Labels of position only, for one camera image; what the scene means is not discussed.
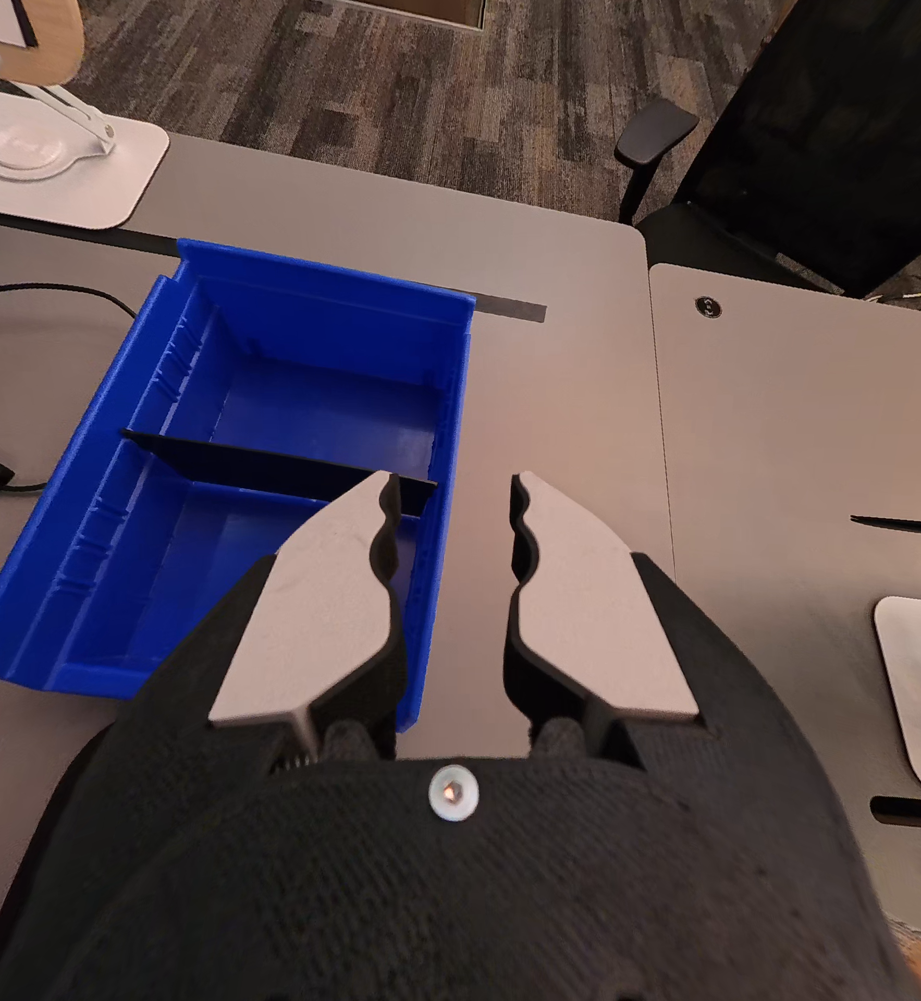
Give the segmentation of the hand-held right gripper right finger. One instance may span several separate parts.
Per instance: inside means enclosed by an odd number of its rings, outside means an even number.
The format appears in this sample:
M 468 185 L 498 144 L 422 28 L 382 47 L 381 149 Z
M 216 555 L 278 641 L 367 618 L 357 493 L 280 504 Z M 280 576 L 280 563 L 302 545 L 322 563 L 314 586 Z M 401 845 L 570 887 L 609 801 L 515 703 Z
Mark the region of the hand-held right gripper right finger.
M 504 691 L 531 741 L 556 719 L 590 753 L 618 753 L 629 724 L 690 725 L 701 712 L 635 552 L 598 516 L 522 471 L 511 478 L 515 588 Z

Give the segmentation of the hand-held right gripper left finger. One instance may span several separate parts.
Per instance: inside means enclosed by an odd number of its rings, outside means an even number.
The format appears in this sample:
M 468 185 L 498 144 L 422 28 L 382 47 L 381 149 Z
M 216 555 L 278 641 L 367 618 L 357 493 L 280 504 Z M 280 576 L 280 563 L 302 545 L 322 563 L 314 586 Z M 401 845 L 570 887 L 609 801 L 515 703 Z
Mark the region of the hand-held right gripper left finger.
M 399 476 L 380 470 L 279 547 L 208 714 L 215 728 L 279 723 L 302 758 L 329 728 L 393 728 L 407 687 L 399 600 Z

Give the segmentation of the blue plastic bin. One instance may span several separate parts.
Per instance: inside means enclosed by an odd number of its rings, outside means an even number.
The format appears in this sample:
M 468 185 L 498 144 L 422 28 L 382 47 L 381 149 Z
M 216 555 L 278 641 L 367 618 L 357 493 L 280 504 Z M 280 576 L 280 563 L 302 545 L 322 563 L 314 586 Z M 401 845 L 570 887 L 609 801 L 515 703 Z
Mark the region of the blue plastic bin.
M 180 240 L 0 571 L 0 680 L 128 700 L 322 506 L 190 482 L 122 429 L 399 476 L 393 578 L 416 722 L 459 444 L 474 302 Z

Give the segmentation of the black bin divider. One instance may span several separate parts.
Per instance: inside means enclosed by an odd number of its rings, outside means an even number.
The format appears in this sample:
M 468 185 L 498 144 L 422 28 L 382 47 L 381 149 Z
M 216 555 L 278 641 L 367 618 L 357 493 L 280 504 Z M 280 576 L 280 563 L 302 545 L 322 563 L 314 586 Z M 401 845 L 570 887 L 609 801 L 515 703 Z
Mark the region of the black bin divider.
M 316 458 L 122 429 L 120 435 L 190 482 L 330 503 L 374 471 Z

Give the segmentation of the black mesh office chair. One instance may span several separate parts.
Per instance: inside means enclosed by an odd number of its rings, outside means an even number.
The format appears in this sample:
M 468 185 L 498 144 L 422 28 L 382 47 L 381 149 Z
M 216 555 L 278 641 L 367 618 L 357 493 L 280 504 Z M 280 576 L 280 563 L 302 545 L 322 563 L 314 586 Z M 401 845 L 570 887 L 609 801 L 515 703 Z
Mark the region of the black mesh office chair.
M 863 298 L 921 255 L 921 1 L 793 2 L 669 205 L 635 222 L 698 118 L 658 98 L 615 157 L 618 221 L 660 263 Z

